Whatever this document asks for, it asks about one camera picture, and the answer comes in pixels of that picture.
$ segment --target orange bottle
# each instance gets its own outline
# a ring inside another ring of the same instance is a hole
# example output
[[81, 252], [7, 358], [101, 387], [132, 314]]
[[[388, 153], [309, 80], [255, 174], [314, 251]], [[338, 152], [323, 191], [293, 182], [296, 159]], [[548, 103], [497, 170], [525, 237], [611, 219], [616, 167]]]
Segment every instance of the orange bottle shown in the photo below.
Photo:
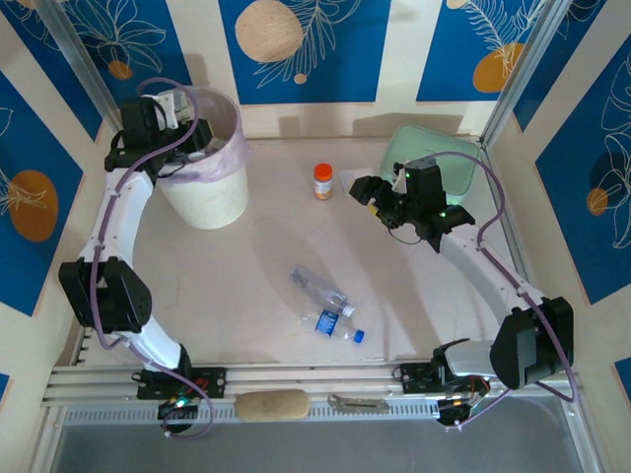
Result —
[[315, 197], [326, 200], [333, 189], [333, 167], [328, 163], [320, 163], [314, 168]]

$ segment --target plastic bag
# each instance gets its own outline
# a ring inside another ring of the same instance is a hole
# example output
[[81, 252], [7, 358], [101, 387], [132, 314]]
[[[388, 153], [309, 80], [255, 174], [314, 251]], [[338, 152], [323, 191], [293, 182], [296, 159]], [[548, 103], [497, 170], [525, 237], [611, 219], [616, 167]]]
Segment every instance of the plastic bag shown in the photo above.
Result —
[[163, 186], [222, 180], [245, 166], [251, 153], [241, 114], [232, 99], [210, 87], [191, 87], [190, 90], [197, 99], [199, 118], [207, 120], [213, 136], [225, 141], [226, 145], [219, 151], [208, 147], [206, 158], [187, 163], [183, 169], [177, 170], [180, 164], [166, 165], [161, 174], [173, 175], [160, 179]]

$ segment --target white table surface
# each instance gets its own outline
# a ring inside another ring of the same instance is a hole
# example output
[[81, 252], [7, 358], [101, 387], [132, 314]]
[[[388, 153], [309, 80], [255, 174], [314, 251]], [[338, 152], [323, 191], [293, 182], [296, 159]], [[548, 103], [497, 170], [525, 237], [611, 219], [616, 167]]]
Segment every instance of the white table surface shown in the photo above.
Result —
[[[134, 268], [152, 291], [154, 315], [195, 364], [360, 362], [430, 358], [461, 337], [493, 339], [497, 322], [450, 262], [427, 242], [404, 245], [365, 207], [344, 195], [312, 192], [314, 165], [379, 170], [387, 140], [252, 141], [249, 204], [229, 226], [188, 227], [160, 191], [136, 239]], [[478, 225], [495, 213], [478, 169], [462, 205]], [[396, 235], [415, 240], [413, 230]], [[499, 224], [487, 240], [510, 261]], [[299, 322], [304, 296], [289, 280], [303, 263], [334, 281], [358, 308], [364, 343], [328, 340]], [[84, 343], [87, 365], [137, 365], [124, 348]]]

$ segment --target sponge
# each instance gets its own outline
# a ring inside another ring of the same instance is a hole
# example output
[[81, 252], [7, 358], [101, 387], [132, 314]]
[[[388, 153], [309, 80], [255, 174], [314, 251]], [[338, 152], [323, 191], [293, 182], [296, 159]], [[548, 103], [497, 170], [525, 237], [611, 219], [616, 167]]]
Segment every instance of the sponge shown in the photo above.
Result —
[[237, 417], [248, 422], [304, 419], [309, 407], [309, 396], [300, 389], [249, 392], [235, 401]]

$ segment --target water bottle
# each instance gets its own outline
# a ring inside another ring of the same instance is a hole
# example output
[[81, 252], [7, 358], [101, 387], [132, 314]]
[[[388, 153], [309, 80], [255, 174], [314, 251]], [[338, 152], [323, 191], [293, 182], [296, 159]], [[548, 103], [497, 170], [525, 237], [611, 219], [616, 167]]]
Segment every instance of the water bottle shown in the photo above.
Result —
[[291, 274], [292, 281], [309, 295], [318, 305], [331, 312], [350, 317], [355, 306], [347, 302], [348, 297], [311, 269], [298, 265]]
[[364, 330], [357, 330], [349, 318], [340, 317], [339, 314], [326, 309], [321, 313], [307, 311], [301, 323], [310, 329], [315, 327], [316, 332], [323, 333], [329, 338], [352, 340], [355, 343], [362, 343], [364, 340]]

